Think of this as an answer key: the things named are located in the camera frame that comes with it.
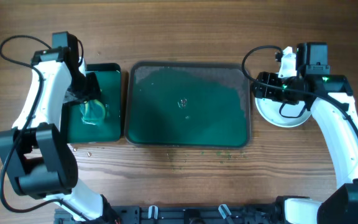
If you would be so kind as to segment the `green yellow sponge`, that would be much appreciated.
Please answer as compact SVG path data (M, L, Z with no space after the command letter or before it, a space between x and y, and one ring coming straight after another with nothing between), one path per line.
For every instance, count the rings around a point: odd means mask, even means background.
M89 100L80 105L81 120L85 124L99 125L106 118L106 107L99 100Z

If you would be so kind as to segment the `white plate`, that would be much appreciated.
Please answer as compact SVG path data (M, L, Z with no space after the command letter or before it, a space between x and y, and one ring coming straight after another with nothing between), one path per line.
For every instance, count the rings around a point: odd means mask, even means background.
M281 128L294 128L308 120L311 112L305 108L305 102L297 105L284 105L266 98L255 98L255 105L261 116L269 123Z

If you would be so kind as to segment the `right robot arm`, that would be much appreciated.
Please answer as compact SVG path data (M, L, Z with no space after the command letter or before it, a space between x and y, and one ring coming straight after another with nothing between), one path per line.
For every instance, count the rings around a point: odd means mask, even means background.
M325 43L275 51L279 71L262 72L251 85L257 110L282 128L309 118L317 122L334 166L336 191L322 202L279 196L271 205L251 206L245 216L270 223L358 223L358 115L348 79L331 74Z

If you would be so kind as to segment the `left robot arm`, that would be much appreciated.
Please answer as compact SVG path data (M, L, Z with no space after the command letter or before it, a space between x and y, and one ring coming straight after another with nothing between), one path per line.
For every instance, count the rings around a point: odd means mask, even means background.
M78 177L78 166L60 132L62 108L101 96L96 75L86 72L83 45L69 32L52 35L52 43L36 51L27 68L32 82L21 114L12 128L0 131L0 201L10 212L4 193L8 180L19 196L55 203L76 222L120 223L105 196Z

